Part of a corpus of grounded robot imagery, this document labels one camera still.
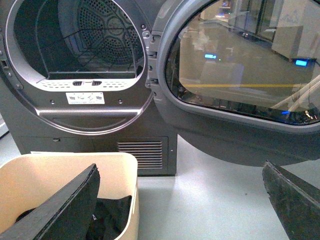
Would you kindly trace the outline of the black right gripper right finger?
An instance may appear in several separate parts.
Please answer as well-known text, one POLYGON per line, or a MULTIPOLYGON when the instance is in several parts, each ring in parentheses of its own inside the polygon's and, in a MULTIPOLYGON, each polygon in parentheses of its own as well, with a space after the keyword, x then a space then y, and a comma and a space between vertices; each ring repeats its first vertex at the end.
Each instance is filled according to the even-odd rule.
POLYGON ((290 240, 320 238, 320 189, 266 161, 262 178, 270 203, 290 240))

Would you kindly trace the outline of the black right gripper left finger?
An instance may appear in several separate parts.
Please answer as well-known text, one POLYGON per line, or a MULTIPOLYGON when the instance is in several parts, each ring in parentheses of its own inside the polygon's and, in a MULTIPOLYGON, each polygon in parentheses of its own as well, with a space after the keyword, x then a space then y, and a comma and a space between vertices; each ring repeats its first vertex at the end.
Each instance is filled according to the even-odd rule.
POLYGON ((91 164, 0 234, 2 240, 84 240, 96 207, 100 173, 91 164))

